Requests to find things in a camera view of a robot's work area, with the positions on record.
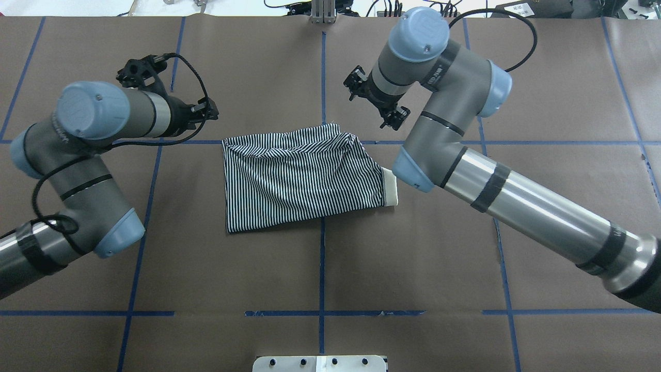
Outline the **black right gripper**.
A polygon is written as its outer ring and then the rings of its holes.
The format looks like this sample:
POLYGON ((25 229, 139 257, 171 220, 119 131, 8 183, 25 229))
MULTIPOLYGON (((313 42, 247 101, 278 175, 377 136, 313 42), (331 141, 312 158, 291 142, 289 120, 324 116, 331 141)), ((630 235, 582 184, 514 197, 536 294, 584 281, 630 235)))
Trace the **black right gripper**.
POLYGON ((390 120, 398 103, 397 95, 390 95, 383 92, 370 77, 366 78, 366 80, 359 79, 356 87, 356 95, 373 104, 383 120, 390 120))

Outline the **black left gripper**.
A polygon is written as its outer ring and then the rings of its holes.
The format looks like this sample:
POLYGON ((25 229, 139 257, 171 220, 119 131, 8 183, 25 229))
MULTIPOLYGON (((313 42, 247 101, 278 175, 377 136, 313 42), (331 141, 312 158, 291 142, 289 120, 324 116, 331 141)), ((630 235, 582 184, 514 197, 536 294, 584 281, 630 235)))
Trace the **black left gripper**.
POLYGON ((197 104, 186 104, 176 97, 168 97, 170 108, 170 123, 168 137, 176 137, 187 130, 195 130, 197 124, 206 118, 218 119, 217 104, 212 99, 200 99, 197 104))

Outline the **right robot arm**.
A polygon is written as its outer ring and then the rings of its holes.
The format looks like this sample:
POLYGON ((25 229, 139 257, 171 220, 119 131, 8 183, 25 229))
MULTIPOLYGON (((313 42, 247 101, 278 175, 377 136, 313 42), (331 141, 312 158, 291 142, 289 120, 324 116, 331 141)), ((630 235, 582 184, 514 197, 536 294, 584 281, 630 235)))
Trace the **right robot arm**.
POLYGON ((451 40, 448 22, 428 7, 407 10, 371 71, 345 78, 350 96, 370 101, 382 127, 399 130, 399 104, 416 83, 431 92, 392 172, 428 193, 438 187, 547 247, 606 290, 659 313, 659 238, 636 235, 461 143, 475 118, 494 115, 512 89, 508 71, 451 40))

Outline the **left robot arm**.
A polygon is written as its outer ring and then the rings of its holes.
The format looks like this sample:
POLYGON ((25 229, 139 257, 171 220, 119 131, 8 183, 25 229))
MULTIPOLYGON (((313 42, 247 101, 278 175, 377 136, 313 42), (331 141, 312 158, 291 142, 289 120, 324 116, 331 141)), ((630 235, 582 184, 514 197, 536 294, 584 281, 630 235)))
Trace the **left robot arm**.
POLYGON ((65 87, 52 115, 10 144, 14 165, 38 183, 35 219, 2 237, 2 298, 86 254, 112 257, 139 242, 146 229, 101 155, 129 139, 196 133, 217 116, 208 96, 186 104, 108 82, 65 87))

